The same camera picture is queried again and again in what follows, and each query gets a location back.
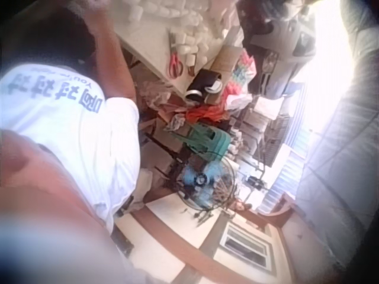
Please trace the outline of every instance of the blue fan blade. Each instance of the blue fan blade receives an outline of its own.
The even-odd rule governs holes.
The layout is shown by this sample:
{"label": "blue fan blade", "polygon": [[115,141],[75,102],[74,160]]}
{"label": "blue fan blade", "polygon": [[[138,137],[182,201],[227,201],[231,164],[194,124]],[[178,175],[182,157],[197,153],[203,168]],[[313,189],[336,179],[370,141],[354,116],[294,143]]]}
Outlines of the blue fan blade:
{"label": "blue fan blade", "polygon": [[186,166],[183,173],[183,183],[185,185],[195,185],[196,172],[191,166]]}
{"label": "blue fan blade", "polygon": [[215,179],[223,174],[223,169],[220,162],[210,162],[204,169],[204,174],[208,177],[208,180]]}
{"label": "blue fan blade", "polygon": [[213,186],[206,186],[202,188],[202,190],[199,192],[199,195],[194,198],[196,204],[202,208],[211,207],[213,204],[213,190]]}

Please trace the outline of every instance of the table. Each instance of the table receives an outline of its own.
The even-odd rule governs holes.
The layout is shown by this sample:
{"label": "table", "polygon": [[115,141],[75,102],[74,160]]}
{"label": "table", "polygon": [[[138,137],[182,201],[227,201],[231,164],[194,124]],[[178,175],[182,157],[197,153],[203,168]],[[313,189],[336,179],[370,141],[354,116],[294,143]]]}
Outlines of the table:
{"label": "table", "polygon": [[[184,98],[185,91],[193,80],[188,75],[185,66],[183,75],[176,79],[170,79],[167,74],[169,63],[169,40],[168,30],[171,27],[179,27],[179,19],[163,19],[144,13],[140,22],[131,24],[128,22],[129,6],[121,0],[112,2],[111,17],[114,23],[114,30],[118,35],[121,45],[129,51],[136,59],[146,65],[155,75],[162,80],[169,82],[175,92]],[[210,41],[209,51],[205,54],[208,57],[207,66],[219,53],[223,40],[213,37],[208,32]]]}

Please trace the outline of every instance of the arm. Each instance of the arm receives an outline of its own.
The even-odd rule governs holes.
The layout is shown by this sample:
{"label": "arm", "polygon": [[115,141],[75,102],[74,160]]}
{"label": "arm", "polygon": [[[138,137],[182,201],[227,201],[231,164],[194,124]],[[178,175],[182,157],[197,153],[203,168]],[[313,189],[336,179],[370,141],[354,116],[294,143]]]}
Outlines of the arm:
{"label": "arm", "polygon": [[133,79],[106,10],[88,10],[83,18],[95,39],[98,78],[105,98],[121,97],[136,102]]}

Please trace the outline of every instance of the red scissors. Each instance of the red scissors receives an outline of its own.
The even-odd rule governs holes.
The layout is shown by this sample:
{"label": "red scissors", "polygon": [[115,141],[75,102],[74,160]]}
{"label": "red scissors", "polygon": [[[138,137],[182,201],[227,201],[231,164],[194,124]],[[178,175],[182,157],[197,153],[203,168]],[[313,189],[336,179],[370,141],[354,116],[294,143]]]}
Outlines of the red scissors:
{"label": "red scissors", "polygon": [[170,43],[170,64],[168,66],[168,75],[171,79],[176,79],[183,74],[183,63],[178,58],[178,52],[174,45],[174,35],[168,33]]}

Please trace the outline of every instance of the window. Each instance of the window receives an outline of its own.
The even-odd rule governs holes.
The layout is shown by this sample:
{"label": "window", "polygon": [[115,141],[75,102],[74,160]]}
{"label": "window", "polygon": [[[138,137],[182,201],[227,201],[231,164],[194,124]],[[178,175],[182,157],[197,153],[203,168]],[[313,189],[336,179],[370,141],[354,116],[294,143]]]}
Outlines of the window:
{"label": "window", "polygon": [[232,254],[255,266],[266,270],[272,269],[268,243],[231,224],[228,224],[225,230],[224,236],[221,239],[221,245]]}

